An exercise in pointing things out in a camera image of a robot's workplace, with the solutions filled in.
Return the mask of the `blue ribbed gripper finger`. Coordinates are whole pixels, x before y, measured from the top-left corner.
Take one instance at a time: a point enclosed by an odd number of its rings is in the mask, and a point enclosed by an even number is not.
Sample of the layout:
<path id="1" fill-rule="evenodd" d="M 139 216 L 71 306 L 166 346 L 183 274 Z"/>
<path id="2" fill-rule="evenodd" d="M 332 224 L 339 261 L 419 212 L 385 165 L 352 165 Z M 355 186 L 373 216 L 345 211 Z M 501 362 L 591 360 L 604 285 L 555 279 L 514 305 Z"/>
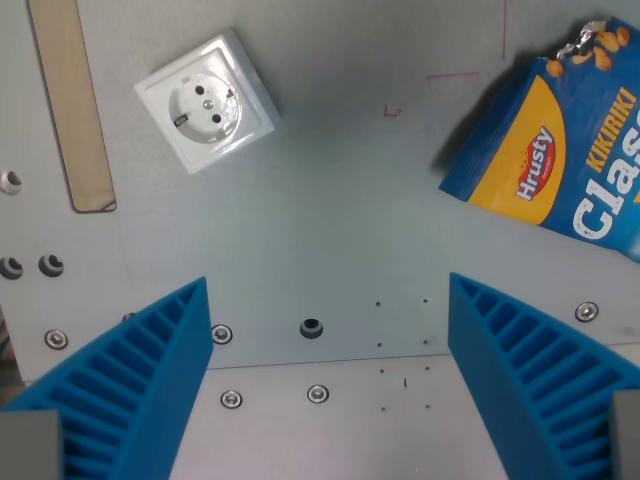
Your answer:
<path id="1" fill-rule="evenodd" d="M 610 403 L 638 388 L 638 366 L 457 273 L 448 346 L 509 478 L 613 478 Z"/>
<path id="2" fill-rule="evenodd" d="M 167 479 L 212 353 L 199 278 L 85 345 L 5 409 L 59 414 L 66 479 Z"/>

